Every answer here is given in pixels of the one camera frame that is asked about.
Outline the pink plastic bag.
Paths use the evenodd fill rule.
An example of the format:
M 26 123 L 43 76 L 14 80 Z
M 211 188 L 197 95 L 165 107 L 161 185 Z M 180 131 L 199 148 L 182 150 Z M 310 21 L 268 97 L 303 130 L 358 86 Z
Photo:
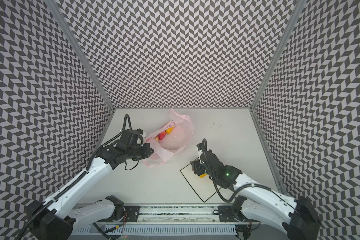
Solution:
M 189 115 L 169 110 L 170 120 L 159 130 L 152 132 L 144 138 L 149 143 L 154 153 L 144 160 L 147 167 L 159 167 L 168 162 L 174 155 L 182 152 L 190 143 L 194 134 L 194 124 Z M 163 140 L 159 141 L 159 133 L 175 127 L 170 134 L 166 134 Z

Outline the red fake strawberry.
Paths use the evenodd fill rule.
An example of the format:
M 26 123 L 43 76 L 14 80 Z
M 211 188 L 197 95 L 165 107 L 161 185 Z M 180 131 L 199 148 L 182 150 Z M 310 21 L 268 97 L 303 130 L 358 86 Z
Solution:
M 158 135 L 159 141 L 163 140 L 164 137 L 166 136 L 166 134 L 167 134 L 166 131 L 163 131 L 163 132 L 159 133 L 159 135 Z

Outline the orange fake peach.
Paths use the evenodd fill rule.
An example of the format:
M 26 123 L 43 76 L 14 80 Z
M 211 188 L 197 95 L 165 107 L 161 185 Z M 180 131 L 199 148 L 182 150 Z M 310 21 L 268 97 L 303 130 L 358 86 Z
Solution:
M 169 129 L 167 129 L 167 130 L 166 130 L 166 134 L 170 134 L 174 128 L 175 128 L 175 127 L 171 127 L 171 128 L 169 128 Z

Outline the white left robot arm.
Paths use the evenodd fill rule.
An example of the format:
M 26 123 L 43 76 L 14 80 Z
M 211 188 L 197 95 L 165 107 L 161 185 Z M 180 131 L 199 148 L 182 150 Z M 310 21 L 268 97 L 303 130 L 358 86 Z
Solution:
M 123 222 L 127 213 L 124 203 L 115 196 L 74 210 L 78 201 L 102 178 L 127 160 L 140 161 L 154 153 L 149 143 L 116 144 L 99 149 L 88 169 L 82 170 L 68 184 L 43 202 L 34 201 L 26 209 L 28 221 L 17 235 L 20 240 L 30 231 L 38 240 L 66 240 L 78 229 L 99 220 Z

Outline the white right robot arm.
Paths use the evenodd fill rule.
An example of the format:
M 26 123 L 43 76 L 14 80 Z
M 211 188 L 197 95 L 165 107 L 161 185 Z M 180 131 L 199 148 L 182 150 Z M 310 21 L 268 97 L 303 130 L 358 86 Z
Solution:
M 307 197 L 297 199 L 264 186 L 241 170 L 224 165 L 211 150 L 198 149 L 191 162 L 197 176 L 207 175 L 225 203 L 231 203 L 237 221 L 252 220 L 269 225 L 290 240 L 316 240 L 321 219 Z

